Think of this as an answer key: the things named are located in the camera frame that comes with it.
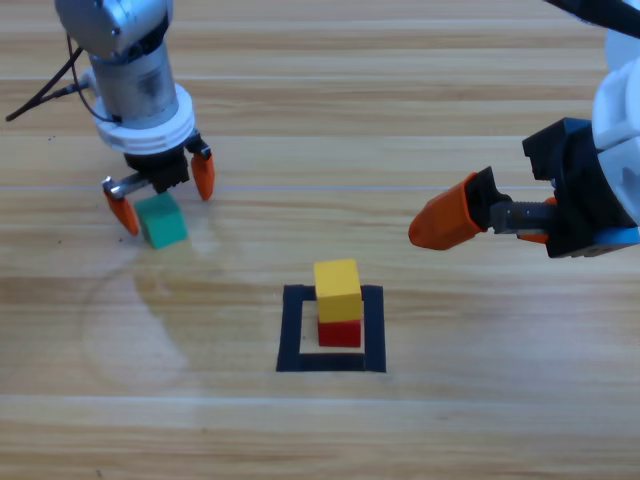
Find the black cable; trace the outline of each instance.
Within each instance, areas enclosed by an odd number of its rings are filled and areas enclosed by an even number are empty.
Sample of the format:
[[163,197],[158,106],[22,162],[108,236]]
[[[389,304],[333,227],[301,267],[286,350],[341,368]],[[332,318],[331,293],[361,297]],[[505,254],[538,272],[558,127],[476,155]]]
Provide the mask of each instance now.
[[[80,84],[80,90],[84,90],[86,88],[89,88],[89,84],[87,82],[83,82]],[[21,111],[22,113],[26,113],[29,110],[39,107],[43,103],[47,103],[50,100],[55,100],[56,98],[66,97],[67,95],[71,95],[73,93],[76,93],[77,91],[78,91],[78,87],[76,87],[75,85],[69,85],[67,87],[61,88],[60,90],[56,90],[50,95],[45,95],[44,97],[40,98],[40,100],[38,100],[36,103],[32,103],[31,105],[25,105],[24,107],[21,108]]]
[[[71,46],[71,36],[69,34],[67,34],[67,46],[69,47],[69,58],[73,58],[73,47]],[[84,98],[84,95],[82,94],[82,89],[80,88],[80,82],[78,81],[78,73],[76,72],[76,62],[75,60],[71,63],[71,72],[73,73],[73,82],[76,86],[76,89],[78,90],[78,95],[80,95],[80,99],[82,100],[82,103],[84,103],[84,106],[87,107],[87,110],[89,110],[89,112],[91,112],[91,115],[93,115],[94,117],[96,117],[98,120],[102,120],[103,122],[110,122],[110,123],[116,123],[115,120],[109,119],[109,118],[105,118],[101,115],[98,115],[90,106],[89,106],[89,102],[87,102],[87,100]]]
[[622,0],[544,0],[598,27],[640,39],[640,12]]
[[40,103],[42,103],[42,98],[44,95],[53,88],[53,86],[60,81],[62,77],[69,71],[69,69],[75,64],[76,60],[82,54],[82,48],[78,48],[75,52],[70,55],[69,61],[64,64],[64,66],[56,73],[47,84],[40,89],[38,93],[36,93],[27,103],[25,103],[18,110],[13,112],[11,115],[8,115],[5,120],[7,122],[11,122],[18,118],[20,115],[25,113],[28,110],[31,110],[34,107],[37,107]]

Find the black square outline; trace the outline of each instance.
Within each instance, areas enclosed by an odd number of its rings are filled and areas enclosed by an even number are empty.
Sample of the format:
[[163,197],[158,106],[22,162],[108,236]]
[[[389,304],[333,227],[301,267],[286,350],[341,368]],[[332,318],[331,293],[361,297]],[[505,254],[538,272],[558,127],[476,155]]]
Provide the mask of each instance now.
[[300,353],[302,306],[315,302],[315,287],[285,285],[278,372],[387,372],[382,287],[364,285],[364,353]]

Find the wooden table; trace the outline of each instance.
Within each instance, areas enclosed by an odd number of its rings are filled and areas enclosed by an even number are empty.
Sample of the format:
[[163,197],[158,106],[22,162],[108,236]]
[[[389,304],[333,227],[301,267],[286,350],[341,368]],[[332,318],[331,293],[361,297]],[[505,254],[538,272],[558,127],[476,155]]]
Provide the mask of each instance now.
[[[49,0],[4,0],[0,38],[8,114],[66,45]],[[521,141],[590,117],[603,31],[533,0],[180,0],[169,45],[219,174],[172,191],[188,242],[115,221],[130,171],[78,98],[2,126],[1,479],[640,478],[640,249],[407,238],[487,165],[549,195]],[[343,257],[385,289],[388,373],[276,373],[283,286]]]

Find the stacked cubes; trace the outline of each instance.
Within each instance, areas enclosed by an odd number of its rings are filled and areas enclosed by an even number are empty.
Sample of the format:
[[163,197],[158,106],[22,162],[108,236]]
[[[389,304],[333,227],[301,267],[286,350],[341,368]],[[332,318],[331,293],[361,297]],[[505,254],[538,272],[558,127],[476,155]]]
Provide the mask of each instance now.
[[314,275],[320,346],[360,348],[362,290],[356,261],[316,263]]

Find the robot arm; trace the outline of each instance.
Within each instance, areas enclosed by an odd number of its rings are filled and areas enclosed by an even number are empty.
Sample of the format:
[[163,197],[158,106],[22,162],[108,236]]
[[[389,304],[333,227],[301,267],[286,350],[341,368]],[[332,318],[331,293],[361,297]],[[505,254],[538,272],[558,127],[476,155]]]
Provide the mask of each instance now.
[[[102,188],[116,217],[133,235],[138,224],[126,196],[153,186],[156,193],[189,180],[185,150],[203,200],[213,194],[215,172],[210,147],[196,128],[189,93],[174,81],[166,32],[173,19],[173,0],[55,0],[67,32],[70,59],[12,121],[45,101],[78,93],[93,114],[100,138],[124,155],[136,173],[120,181],[107,177]],[[73,52],[71,40],[79,48]],[[80,84],[75,61],[86,51],[91,69]],[[44,96],[71,69],[74,85]],[[92,108],[82,95],[91,88]]]
[[473,173],[432,199],[409,228],[412,244],[448,250],[493,228],[542,243],[551,258],[594,257],[640,243],[640,0],[546,0],[608,28],[610,73],[592,121],[565,118],[523,142],[545,203],[514,202],[493,172]]
[[56,0],[67,33],[89,54],[117,59],[173,19],[173,0]]

